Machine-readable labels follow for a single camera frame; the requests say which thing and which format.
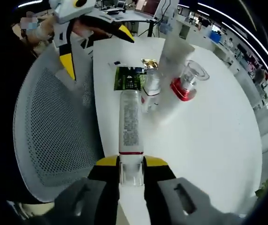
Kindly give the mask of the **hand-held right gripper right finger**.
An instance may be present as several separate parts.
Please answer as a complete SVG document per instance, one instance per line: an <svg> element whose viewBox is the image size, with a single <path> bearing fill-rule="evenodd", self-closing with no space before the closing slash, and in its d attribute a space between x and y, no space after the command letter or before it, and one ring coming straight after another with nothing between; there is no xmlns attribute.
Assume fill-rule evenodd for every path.
<svg viewBox="0 0 268 225"><path fill-rule="evenodd" d="M177 178L164 160L144 156L144 199L152 225L212 225L209 196L185 178Z"/></svg>

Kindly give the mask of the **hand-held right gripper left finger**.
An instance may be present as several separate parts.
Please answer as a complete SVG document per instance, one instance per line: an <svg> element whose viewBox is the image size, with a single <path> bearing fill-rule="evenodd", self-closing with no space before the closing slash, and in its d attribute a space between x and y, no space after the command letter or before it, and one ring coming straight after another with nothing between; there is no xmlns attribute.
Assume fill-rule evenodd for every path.
<svg viewBox="0 0 268 225"><path fill-rule="evenodd" d="M115 225L119 201L120 160L97 161L87 178L75 181L54 201L56 225Z"/></svg>

